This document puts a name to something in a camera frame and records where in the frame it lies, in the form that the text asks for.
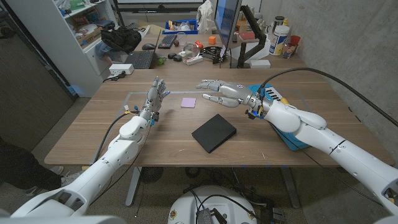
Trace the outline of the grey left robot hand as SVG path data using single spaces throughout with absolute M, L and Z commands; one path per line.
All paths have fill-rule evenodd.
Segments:
M 156 77 L 152 86 L 147 92 L 147 96 L 144 100 L 142 109 L 139 112 L 139 116 L 147 121 L 150 120 L 152 115 L 160 110 L 163 99 L 169 93 L 170 91 L 166 90 L 164 80 Z

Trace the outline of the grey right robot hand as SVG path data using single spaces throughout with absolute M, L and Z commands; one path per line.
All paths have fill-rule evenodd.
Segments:
M 210 89 L 222 93 L 223 96 L 214 96 L 205 93 L 202 97 L 228 108 L 248 105 L 257 111 L 262 106 L 262 101 L 259 97 L 241 84 L 224 82 L 223 80 L 202 80 L 195 87 L 197 89 Z

